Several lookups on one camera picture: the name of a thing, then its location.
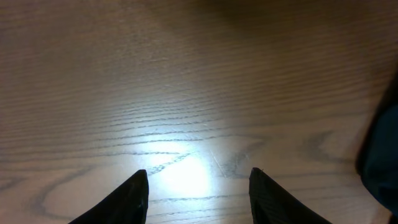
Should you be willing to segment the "black garment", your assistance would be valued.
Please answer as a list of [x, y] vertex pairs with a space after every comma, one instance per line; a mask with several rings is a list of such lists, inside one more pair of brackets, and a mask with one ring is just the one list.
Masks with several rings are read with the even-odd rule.
[[397, 75], [384, 92], [358, 153], [356, 170], [368, 192], [397, 224]]

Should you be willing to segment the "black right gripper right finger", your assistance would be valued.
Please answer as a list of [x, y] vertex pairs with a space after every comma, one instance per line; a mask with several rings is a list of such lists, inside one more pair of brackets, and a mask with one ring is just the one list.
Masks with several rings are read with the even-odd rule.
[[249, 198], [254, 224], [331, 224], [257, 167], [249, 176]]

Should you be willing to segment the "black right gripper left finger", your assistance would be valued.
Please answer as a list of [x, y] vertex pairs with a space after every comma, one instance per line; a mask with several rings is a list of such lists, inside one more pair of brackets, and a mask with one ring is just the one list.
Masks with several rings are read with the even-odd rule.
[[145, 224], [148, 201], [147, 172], [141, 169], [70, 224]]

